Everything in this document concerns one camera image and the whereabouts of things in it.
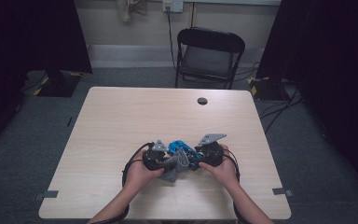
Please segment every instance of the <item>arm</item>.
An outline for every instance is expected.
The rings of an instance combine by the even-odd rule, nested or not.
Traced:
[[[138,192],[151,180],[162,175],[163,169],[149,171],[142,161],[145,150],[140,151],[128,171],[126,184],[117,196],[88,223],[103,221],[120,216]]]
[[[228,147],[223,144],[220,146],[229,156]],[[273,223],[241,187],[235,176],[235,166],[230,159],[224,157],[222,164],[216,167],[200,162],[200,167],[210,172],[217,182],[223,185],[245,220],[250,223]]]

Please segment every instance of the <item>gray carpet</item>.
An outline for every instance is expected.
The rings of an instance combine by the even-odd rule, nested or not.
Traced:
[[[35,87],[0,133],[0,223],[85,223],[43,220],[36,193],[48,189],[88,90],[93,86],[171,88],[172,68],[98,68],[84,75],[71,98],[35,97]],[[26,87],[43,72],[29,74]],[[180,88],[222,89],[219,83],[180,81]],[[290,94],[294,86],[288,86]],[[235,90],[249,90],[245,79]],[[283,107],[255,102],[259,114]],[[262,119],[266,129],[274,115]],[[288,197],[292,217],[276,223],[358,223],[358,176],[334,146],[323,138],[321,123],[304,103],[284,110],[267,133],[268,143]]]

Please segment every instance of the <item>light wood tabletop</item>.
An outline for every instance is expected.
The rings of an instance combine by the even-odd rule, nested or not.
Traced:
[[[204,97],[207,105],[199,105]],[[235,154],[241,185],[272,219],[291,211],[248,91],[94,87],[89,90],[45,198],[42,218],[91,218],[121,190],[122,170],[143,144],[182,140],[195,147],[206,133]],[[131,202],[127,219],[236,219],[232,200],[199,169],[175,183],[153,180]]]

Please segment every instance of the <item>chair backrest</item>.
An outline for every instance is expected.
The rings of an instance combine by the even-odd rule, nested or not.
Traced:
[[[245,42],[238,35],[207,28],[186,28],[179,32],[177,40],[179,48],[184,44],[240,54],[245,50]]]

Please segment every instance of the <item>person's right arm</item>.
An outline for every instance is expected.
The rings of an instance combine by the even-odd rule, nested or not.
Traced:
[[[220,144],[226,155],[229,156],[228,147]],[[241,216],[250,223],[273,223],[272,220],[255,204],[246,191],[240,185],[235,174],[235,166],[232,161],[226,157],[222,164],[213,167],[204,162],[200,162],[200,167],[210,172],[214,178],[223,185]]]

